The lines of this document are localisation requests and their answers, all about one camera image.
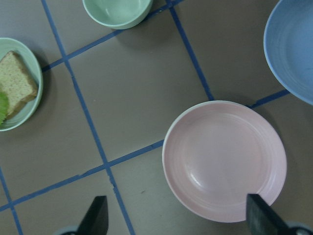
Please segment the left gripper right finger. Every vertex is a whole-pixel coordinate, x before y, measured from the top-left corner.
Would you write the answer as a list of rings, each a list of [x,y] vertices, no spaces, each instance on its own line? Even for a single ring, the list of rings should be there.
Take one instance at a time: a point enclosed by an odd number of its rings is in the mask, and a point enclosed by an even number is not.
[[[293,230],[258,194],[246,197],[246,221],[252,235],[293,234]]]

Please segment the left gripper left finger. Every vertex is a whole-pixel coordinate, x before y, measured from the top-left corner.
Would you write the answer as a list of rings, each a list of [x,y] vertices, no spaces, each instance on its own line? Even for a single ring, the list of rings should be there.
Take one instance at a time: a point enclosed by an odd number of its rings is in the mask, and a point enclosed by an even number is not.
[[[108,202],[106,196],[96,196],[80,223],[78,235],[106,235],[109,228]]]

